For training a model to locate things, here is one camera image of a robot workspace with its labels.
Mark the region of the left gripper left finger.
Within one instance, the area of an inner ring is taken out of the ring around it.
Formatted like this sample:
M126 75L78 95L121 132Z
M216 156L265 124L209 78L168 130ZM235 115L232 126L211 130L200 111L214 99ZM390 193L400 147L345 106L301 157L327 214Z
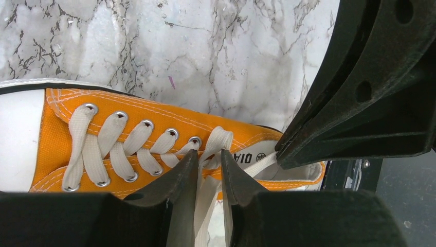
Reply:
M197 151L121 200L110 193L1 193L1 246L194 246Z

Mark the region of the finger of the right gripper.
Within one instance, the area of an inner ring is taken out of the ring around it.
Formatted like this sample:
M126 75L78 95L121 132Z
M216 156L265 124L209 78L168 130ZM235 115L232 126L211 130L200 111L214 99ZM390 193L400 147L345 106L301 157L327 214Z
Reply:
M340 1L314 82L276 145L291 169L435 149L435 1Z

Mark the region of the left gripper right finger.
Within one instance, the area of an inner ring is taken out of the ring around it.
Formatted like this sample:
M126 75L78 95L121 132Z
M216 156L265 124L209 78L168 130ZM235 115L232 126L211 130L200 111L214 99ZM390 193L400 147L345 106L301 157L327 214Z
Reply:
M384 203L352 190L272 192L223 150L227 246L406 246Z

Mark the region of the white shoelace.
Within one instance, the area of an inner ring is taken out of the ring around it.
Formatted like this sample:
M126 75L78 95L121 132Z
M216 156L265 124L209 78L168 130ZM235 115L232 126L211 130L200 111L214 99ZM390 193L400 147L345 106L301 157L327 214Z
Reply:
M173 168L190 150L199 152L201 182L194 227L202 241L216 199L221 196L222 149L244 169L275 188L274 147L280 132L168 105L128 103L109 109L92 103L59 103L56 115L68 124L72 150L65 166L46 178L46 191L107 190L124 198Z

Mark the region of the orange canvas sneaker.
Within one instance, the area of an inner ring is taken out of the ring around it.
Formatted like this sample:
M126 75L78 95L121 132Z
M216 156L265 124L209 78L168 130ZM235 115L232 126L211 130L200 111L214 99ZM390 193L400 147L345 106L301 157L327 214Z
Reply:
M147 186L191 150L221 179L221 151L271 191L317 190L324 162L277 165L277 130L63 79L1 82L1 191L104 192Z

